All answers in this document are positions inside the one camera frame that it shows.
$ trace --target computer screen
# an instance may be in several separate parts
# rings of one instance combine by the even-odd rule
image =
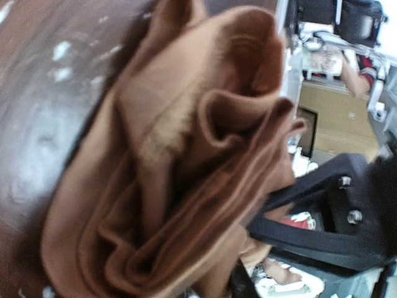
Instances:
[[[302,134],[298,146],[302,147],[301,154],[303,156],[311,158],[313,156],[314,140],[316,138],[318,114],[305,107],[299,107],[297,110],[297,117],[305,118],[308,122],[308,129]]]

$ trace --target wooden surface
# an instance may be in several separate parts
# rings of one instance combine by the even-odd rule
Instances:
[[[153,0],[0,0],[0,296],[41,297],[51,195]],[[211,14],[263,0],[207,0]],[[277,0],[267,0],[271,9]]]
[[[368,121],[366,100],[304,86],[300,105],[318,113],[315,150],[360,153],[368,161],[376,157],[379,146]]]

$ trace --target screw head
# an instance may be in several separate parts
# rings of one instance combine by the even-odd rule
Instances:
[[[358,225],[362,221],[362,213],[358,210],[352,210],[347,215],[347,222],[351,225]]]
[[[342,176],[339,178],[338,185],[339,189],[348,188],[352,184],[352,178],[348,176]]]

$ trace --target dark wood table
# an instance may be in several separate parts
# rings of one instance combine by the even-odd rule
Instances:
[[[0,0],[0,297],[41,297],[51,196],[154,0]],[[277,0],[206,0],[210,14]]]

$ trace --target folded fabric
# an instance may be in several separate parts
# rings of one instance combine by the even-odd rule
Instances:
[[[42,260],[64,297],[227,295],[266,194],[294,182],[282,43],[253,6],[158,2],[50,207]]]

